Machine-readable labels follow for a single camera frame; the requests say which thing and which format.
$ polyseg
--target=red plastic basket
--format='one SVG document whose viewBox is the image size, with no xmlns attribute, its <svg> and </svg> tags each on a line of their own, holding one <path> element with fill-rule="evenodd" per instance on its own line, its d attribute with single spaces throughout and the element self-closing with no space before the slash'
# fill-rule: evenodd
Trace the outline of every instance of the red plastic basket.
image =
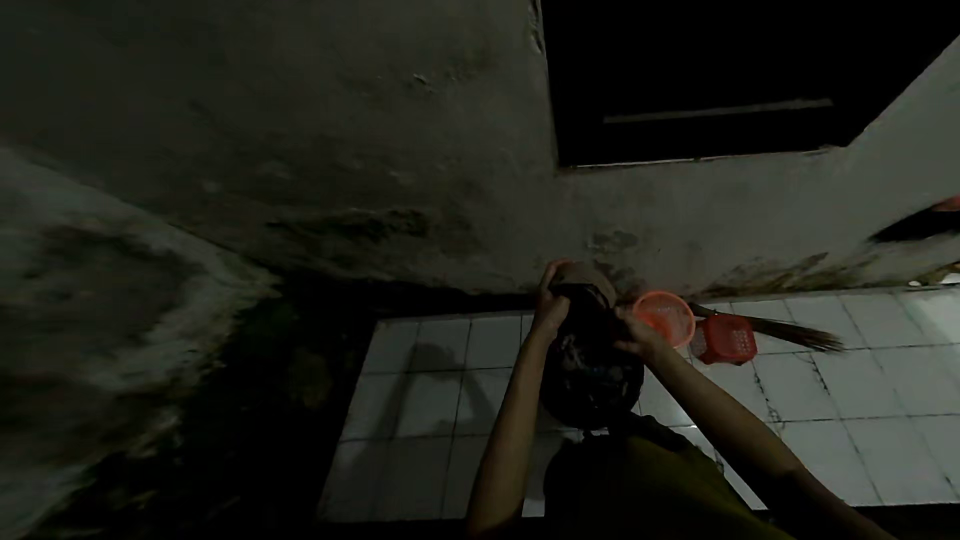
<svg viewBox="0 0 960 540">
<path fill-rule="evenodd" d="M 721 313 L 697 321 L 690 341 L 690 353 L 705 364 L 725 362 L 742 364 L 756 356 L 756 340 L 750 321 L 738 315 Z"/>
</svg>

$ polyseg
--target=orange plastic cup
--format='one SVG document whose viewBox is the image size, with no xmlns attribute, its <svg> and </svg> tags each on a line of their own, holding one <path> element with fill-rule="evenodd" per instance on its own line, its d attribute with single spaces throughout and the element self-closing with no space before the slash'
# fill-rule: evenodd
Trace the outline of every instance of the orange plastic cup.
<svg viewBox="0 0 960 540">
<path fill-rule="evenodd" d="M 679 296 L 662 290 L 650 291 L 636 299 L 634 317 L 657 331 L 674 348 L 689 343 L 696 330 L 690 306 Z"/>
</svg>

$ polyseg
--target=hand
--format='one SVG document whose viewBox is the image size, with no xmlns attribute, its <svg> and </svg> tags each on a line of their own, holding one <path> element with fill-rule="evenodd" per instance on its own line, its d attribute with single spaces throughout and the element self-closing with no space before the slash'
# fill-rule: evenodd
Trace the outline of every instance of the hand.
<svg viewBox="0 0 960 540">
<path fill-rule="evenodd" d="M 570 310 L 570 300 L 565 296 L 554 296 L 550 292 L 550 282 L 557 274 L 557 269 L 571 262 L 568 258 L 558 258 L 546 265 L 543 277 L 537 291 L 537 311 L 534 313 L 534 323 L 530 335 L 544 335 L 548 343 L 557 338 L 557 330 Z"/>
<path fill-rule="evenodd" d="M 663 339 L 663 336 L 657 333 L 649 325 L 637 321 L 633 312 L 625 307 L 616 308 L 616 317 L 623 321 L 630 331 L 630 337 L 633 341 L 616 341 L 613 346 L 621 351 L 633 353 L 642 357 L 651 357 L 657 351 L 670 349 L 670 344 Z"/>
</svg>

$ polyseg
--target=forearm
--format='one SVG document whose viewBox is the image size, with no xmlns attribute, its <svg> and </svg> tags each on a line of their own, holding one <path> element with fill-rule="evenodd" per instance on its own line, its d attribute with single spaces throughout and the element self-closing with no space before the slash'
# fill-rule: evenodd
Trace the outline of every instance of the forearm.
<svg viewBox="0 0 960 540">
<path fill-rule="evenodd" d="M 654 347 L 650 371 L 720 453 L 779 477 L 803 468 L 800 460 L 756 416 L 668 347 Z"/>
<path fill-rule="evenodd" d="M 794 535 L 893 538 L 827 490 L 763 422 L 674 350 L 654 349 L 650 370 Z"/>
<path fill-rule="evenodd" d="M 470 497 L 467 532 L 477 536 L 518 517 L 537 423 L 540 380 L 550 341 L 531 333 L 520 349 Z"/>
</svg>

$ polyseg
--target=dark opening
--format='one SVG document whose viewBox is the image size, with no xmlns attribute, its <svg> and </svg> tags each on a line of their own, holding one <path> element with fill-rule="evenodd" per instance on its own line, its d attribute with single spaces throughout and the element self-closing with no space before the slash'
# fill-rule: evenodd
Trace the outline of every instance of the dark opening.
<svg viewBox="0 0 960 540">
<path fill-rule="evenodd" d="M 942 233 L 960 233 L 960 196 L 908 215 L 870 239 L 874 242 L 908 242 Z"/>
<path fill-rule="evenodd" d="M 722 20 L 541 7 L 562 166 L 846 146 L 960 34 L 929 11 Z"/>
</svg>

